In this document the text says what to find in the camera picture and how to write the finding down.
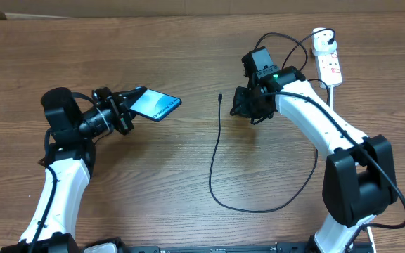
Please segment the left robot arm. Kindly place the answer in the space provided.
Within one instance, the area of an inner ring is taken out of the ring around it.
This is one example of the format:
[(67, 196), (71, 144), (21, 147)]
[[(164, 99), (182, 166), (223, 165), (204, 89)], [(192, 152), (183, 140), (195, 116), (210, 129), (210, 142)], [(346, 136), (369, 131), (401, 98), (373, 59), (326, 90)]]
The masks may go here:
[(0, 252), (78, 252), (75, 226), (79, 206), (95, 161), (96, 142), (134, 128), (130, 107), (147, 91), (140, 86), (113, 93), (96, 89), (92, 96), (59, 87), (41, 98), (50, 125), (44, 137), (45, 182), (29, 226), (15, 245)]

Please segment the blue Samsung Galaxy smartphone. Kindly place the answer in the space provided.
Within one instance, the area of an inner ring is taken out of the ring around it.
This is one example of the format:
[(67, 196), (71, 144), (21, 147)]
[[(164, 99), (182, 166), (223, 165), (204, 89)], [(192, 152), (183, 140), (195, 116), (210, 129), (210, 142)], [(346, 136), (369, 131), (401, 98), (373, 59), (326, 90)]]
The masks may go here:
[(130, 107), (130, 110), (154, 122), (159, 122), (180, 105), (180, 98), (146, 89)]

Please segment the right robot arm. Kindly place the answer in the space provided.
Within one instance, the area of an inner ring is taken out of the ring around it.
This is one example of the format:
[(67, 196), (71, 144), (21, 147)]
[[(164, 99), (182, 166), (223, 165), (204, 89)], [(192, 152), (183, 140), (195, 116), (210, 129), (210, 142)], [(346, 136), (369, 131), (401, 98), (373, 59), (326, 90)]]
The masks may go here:
[(241, 61), (248, 85), (236, 89), (231, 114), (258, 124), (278, 112), (326, 158), (322, 196), (328, 216), (307, 249), (347, 252), (360, 230), (397, 201), (390, 142), (344, 121), (297, 68), (280, 69), (266, 48), (256, 48)]

